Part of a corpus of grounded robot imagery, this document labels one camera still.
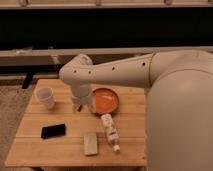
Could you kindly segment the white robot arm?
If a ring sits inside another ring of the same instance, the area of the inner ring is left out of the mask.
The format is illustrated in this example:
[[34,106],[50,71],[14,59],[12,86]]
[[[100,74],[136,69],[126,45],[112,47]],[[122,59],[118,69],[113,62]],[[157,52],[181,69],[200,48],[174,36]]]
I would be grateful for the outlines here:
[[158,52],[99,65],[78,55],[59,77],[80,104],[92,84],[147,88],[148,171],[213,171],[212,53]]

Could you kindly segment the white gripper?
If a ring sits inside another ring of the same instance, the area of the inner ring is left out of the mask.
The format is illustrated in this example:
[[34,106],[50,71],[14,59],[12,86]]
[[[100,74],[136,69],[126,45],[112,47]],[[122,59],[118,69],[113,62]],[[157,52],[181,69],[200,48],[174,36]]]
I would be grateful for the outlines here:
[[92,88],[89,84],[74,85],[70,87],[72,95],[71,99],[74,108],[77,110],[79,105],[92,105]]

